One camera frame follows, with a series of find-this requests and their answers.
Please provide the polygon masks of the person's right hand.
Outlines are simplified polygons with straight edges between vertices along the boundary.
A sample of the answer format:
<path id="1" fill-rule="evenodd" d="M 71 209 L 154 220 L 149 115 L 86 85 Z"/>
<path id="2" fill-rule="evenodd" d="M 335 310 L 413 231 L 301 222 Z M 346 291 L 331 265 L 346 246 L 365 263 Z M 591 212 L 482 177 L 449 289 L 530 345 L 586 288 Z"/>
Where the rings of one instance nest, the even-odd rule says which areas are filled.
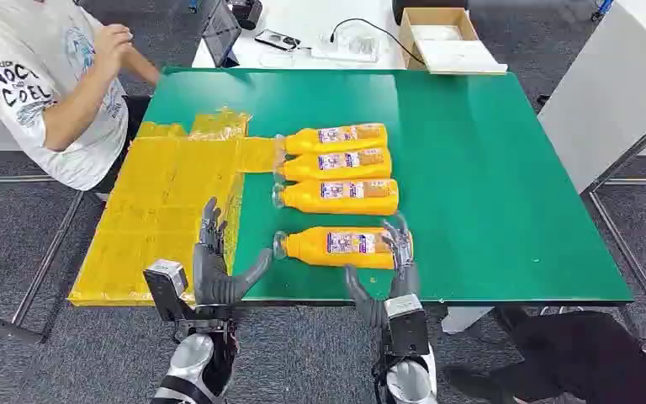
<path id="1" fill-rule="evenodd" d="M 110 74 L 117 73 L 132 39 L 130 29 L 122 24 L 102 27 L 95 38 L 95 65 L 98 69 Z"/>

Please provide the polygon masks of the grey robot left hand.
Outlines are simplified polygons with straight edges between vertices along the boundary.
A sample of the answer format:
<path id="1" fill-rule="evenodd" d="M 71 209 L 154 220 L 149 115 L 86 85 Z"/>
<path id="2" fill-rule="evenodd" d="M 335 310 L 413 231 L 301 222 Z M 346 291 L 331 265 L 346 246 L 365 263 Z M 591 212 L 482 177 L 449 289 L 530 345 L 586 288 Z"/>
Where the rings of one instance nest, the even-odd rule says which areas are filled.
<path id="1" fill-rule="evenodd" d="M 193 247 L 193 292 L 197 305 L 233 305 L 241 301 L 273 260 L 273 250 L 265 247 L 244 274 L 229 275 L 224 257 L 227 222 L 219 221 L 220 214 L 213 196 L 204 206 L 199 239 Z"/>

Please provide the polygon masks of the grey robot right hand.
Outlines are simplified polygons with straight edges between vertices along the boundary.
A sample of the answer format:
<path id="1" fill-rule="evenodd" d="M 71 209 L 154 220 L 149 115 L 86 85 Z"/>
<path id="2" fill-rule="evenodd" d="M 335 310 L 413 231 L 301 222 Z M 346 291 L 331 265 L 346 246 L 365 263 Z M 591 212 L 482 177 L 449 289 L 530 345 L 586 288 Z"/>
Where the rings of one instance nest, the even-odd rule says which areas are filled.
<path id="1" fill-rule="evenodd" d="M 420 293 L 420 275 L 414 259 L 414 243 L 408 223 L 398 210 L 394 214 L 398 224 L 382 221 L 383 228 L 389 233 L 383 236 L 384 243 L 393 255 L 394 276 L 390 283 L 389 298 Z M 357 268 L 351 264 L 344 267 L 344 279 L 349 296 L 355 303 L 363 320 L 373 328 L 387 327 L 388 315 L 382 300 L 373 299 L 362 287 L 357 276 Z"/>

